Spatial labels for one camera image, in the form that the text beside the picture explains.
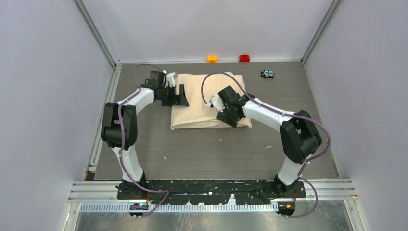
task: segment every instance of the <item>toy car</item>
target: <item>toy car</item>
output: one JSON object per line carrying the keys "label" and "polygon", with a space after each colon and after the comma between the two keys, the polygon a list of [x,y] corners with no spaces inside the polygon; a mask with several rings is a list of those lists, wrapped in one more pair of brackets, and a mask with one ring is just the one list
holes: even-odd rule
{"label": "toy car", "polygon": [[273,72],[273,70],[263,70],[261,72],[261,77],[262,78],[274,78],[275,77],[275,73]]}

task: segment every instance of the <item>white wall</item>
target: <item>white wall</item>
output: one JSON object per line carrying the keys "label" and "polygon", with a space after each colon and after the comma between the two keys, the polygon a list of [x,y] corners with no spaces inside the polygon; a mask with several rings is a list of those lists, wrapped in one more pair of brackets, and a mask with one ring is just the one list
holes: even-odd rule
{"label": "white wall", "polygon": [[86,0],[122,62],[301,59],[332,0]]}
{"label": "white wall", "polygon": [[306,63],[368,230],[407,230],[408,1],[343,1]]}
{"label": "white wall", "polygon": [[2,0],[0,31],[0,229],[61,230],[112,69],[70,0]]}

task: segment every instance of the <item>orange block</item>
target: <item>orange block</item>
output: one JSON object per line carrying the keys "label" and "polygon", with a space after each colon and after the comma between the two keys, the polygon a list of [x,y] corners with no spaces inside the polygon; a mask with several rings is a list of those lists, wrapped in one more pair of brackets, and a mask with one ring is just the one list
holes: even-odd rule
{"label": "orange block", "polygon": [[218,63],[218,58],[215,55],[210,55],[207,57],[207,63]]}

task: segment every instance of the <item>folded towel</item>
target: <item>folded towel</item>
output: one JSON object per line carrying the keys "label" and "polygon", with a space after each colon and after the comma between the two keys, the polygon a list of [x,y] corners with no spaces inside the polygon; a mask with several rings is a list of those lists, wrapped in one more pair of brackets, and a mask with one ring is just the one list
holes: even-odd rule
{"label": "folded towel", "polygon": [[[243,77],[240,75],[233,76],[245,89]],[[176,78],[176,85],[184,84],[184,91],[186,93],[189,107],[173,106],[171,109],[171,123],[172,130],[178,128],[228,128],[229,125],[216,119],[218,110],[210,108],[205,105],[201,97],[201,83],[207,75],[190,75],[179,74]],[[239,94],[243,95],[242,90],[237,86],[234,80],[226,75],[215,74],[207,78],[204,83],[204,97],[209,101],[213,94],[217,94],[226,86],[231,85],[232,88]],[[248,126],[252,127],[251,119],[243,118],[238,121],[238,127]]]}

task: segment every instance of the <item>red block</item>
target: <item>red block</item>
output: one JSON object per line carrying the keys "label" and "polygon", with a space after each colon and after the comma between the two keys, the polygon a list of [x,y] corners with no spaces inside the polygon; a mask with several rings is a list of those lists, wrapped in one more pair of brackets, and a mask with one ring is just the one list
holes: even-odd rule
{"label": "red block", "polygon": [[240,63],[247,63],[249,61],[250,61],[249,55],[247,55],[247,54],[240,55]]}

